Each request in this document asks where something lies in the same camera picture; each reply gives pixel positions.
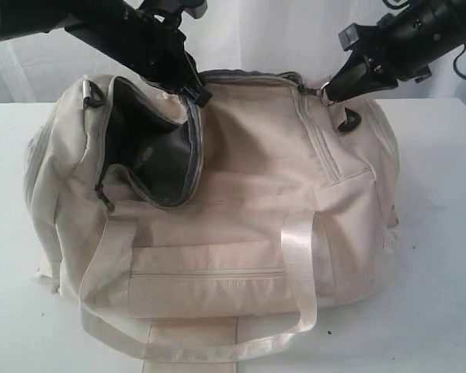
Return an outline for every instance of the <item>dark bag lining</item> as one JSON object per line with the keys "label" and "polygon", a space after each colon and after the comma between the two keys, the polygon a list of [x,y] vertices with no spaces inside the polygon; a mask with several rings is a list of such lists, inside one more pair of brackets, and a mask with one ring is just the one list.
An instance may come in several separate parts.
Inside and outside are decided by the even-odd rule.
{"label": "dark bag lining", "polygon": [[142,197],[163,207],[183,204],[193,192],[198,159],[190,132],[189,121],[160,117],[135,88],[116,79],[101,180],[111,165],[122,165]]}

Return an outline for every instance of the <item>white duffel bag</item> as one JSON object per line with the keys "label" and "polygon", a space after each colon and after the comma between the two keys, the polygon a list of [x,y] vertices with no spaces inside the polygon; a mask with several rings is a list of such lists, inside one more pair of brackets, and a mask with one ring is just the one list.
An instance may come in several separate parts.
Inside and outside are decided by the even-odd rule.
{"label": "white duffel bag", "polygon": [[[285,350],[318,307],[395,275],[395,137],[367,98],[322,105],[298,75],[212,71],[213,98],[121,77],[76,82],[31,141],[25,195],[40,275],[132,357],[229,363]],[[345,108],[361,123],[339,129]],[[245,315],[299,312],[239,343]]]}

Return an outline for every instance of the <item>robotic arm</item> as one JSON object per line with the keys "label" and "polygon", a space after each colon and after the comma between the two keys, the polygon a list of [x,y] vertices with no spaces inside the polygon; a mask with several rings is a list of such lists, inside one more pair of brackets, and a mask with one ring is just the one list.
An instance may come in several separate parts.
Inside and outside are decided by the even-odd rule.
{"label": "robotic arm", "polygon": [[[429,63],[466,44],[466,0],[383,2],[404,10],[377,26],[353,24],[339,35],[343,49],[353,53],[319,90],[327,103],[393,89],[398,80],[421,82],[431,76]],[[138,9],[124,0],[0,0],[0,41],[63,27],[149,84],[204,106],[210,93],[185,51],[179,25],[184,11],[200,18],[206,9],[206,0],[144,0]]]}

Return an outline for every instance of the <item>bag handle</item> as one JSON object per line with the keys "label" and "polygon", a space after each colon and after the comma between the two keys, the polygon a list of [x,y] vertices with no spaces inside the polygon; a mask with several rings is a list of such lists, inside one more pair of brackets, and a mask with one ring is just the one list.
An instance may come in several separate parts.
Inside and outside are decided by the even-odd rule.
{"label": "bag handle", "polygon": [[239,344],[183,347],[143,343],[95,314],[96,292],[120,276],[120,272],[114,274],[114,268],[129,268],[130,248],[137,231],[137,222],[112,216],[80,287],[83,328],[96,339],[131,357],[162,363],[227,363],[282,352],[299,336],[313,329],[318,317],[312,252],[322,242],[314,234],[316,220],[316,213],[292,214],[285,219],[281,231],[288,284],[301,314],[297,325],[273,336]]}

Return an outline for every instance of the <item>white backdrop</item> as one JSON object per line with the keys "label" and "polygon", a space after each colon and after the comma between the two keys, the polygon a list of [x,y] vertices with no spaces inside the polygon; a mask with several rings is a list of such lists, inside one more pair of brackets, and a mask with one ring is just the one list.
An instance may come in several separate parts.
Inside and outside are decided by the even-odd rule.
{"label": "white backdrop", "polygon": [[[184,16],[182,30],[200,70],[296,70],[315,82],[348,58],[341,30],[353,22],[374,25],[387,11],[381,0],[209,0],[207,14]],[[466,82],[451,67],[456,53],[433,64],[429,81],[378,96],[456,96],[466,103]],[[466,72],[466,55],[461,69]],[[55,101],[79,76],[96,73],[132,75],[62,30],[0,43],[0,103]]]}

